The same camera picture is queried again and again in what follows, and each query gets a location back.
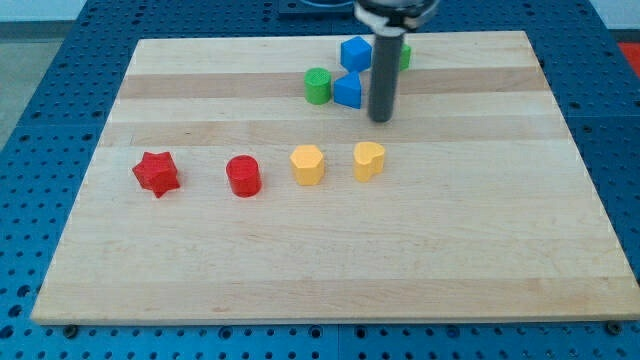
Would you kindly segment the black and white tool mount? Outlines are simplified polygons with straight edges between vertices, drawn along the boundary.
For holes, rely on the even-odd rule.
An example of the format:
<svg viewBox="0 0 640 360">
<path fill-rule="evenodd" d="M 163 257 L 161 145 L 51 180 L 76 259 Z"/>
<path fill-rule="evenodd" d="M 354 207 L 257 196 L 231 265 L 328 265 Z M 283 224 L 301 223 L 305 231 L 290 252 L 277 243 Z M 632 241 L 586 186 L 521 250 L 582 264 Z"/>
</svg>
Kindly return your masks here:
<svg viewBox="0 0 640 360">
<path fill-rule="evenodd" d="M 355 17 L 380 36 L 414 32 L 437 13 L 440 0 L 355 0 Z"/>
</svg>

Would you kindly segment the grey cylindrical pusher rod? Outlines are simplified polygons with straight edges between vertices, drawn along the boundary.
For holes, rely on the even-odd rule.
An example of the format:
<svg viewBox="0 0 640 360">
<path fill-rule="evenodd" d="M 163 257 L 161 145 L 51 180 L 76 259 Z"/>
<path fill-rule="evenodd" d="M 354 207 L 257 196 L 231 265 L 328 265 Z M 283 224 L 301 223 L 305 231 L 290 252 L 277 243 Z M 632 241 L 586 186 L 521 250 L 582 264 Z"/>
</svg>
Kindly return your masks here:
<svg viewBox="0 0 640 360">
<path fill-rule="evenodd" d="M 392 118 L 403 45 L 403 34 L 375 36 L 367 108 L 374 122 L 384 123 Z"/>
</svg>

